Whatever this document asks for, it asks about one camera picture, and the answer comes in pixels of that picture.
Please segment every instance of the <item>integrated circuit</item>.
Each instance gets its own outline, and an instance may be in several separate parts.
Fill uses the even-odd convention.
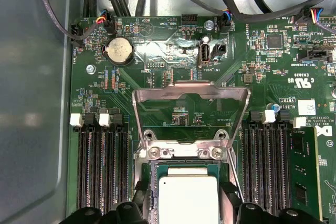
[[[252,83],[253,82],[253,75],[251,73],[246,73],[243,75],[243,81],[245,83]]]
[[[282,48],[282,35],[271,34],[267,36],[268,49],[281,49]]]
[[[296,199],[302,204],[307,205],[307,190],[299,184],[295,185]]]
[[[295,149],[296,151],[303,153],[303,150],[304,150],[303,137],[293,136],[292,137],[292,146],[293,146],[293,149]]]

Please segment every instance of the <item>screw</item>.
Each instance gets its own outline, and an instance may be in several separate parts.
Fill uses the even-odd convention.
[[[149,150],[150,158],[158,158],[160,157],[160,149],[157,147],[150,148]]]
[[[223,157],[223,150],[221,148],[218,148],[218,147],[213,148],[212,155],[216,159],[221,159]]]
[[[208,31],[211,31],[215,28],[215,23],[212,20],[207,20],[206,22],[204,22],[204,28]]]
[[[255,206],[255,205],[252,205],[252,204],[246,204],[246,208],[247,208],[247,209],[250,209],[250,210],[255,210],[255,209],[256,209],[256,206]]]
[[[88,74],[94,74],[96,71],[96,67],[94,65],[87,65],[86,67],[86,73]]]
[[[286,212],[288,215],[291,215],[293,217],[298,216],[299,214],[297,212],[295,212],[294,210],[287,210]]]

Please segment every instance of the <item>white connector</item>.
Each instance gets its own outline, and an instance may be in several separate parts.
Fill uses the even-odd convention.
[[[307,118],[305,116],[300,116],[298,118],[294,118],[293,120],[293,128],[299,129],[307,125]]]
[[[265,110],[261,120],[263,124],[274,123],[276,120],[274,110]]]
[[[111,125],[110,114],[108,113],[99,114],[99,125],[103,127],[110,127]]]
[[[72,113],[70,115],[70,125],[74,127],[82,127],[84,121],[82,119],[82,115],[80,113]]]

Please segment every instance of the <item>gray plastic panel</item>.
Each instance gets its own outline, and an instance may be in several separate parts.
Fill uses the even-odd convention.
[[[80,0],[50,2],[62,23],[70,3],[81,10]],[[0,5],[0,222],[58,223],[66,206],[71,48],[41,0]]]

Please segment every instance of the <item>motherboard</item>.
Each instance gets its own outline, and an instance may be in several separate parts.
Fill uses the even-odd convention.
[[[320,20],[336,26],[335,17]],[[95,21],[83,18],[72,28],[85,31]],[[223,131],[245,202],[336,223],[335,35],[293,17],[253,24],[221,16],[116,17],[111,26],[101,23],[83,43],[73,41],[68,214],[86,206],[108,212],[132,200],[139,132],[193,143]],[[204,87],[212,95],[198,92]],[[217,89],[248,96],[221,97]],[[174,165],[143,165],[143,176]],[[202,166],[230,180],[218,161]]]

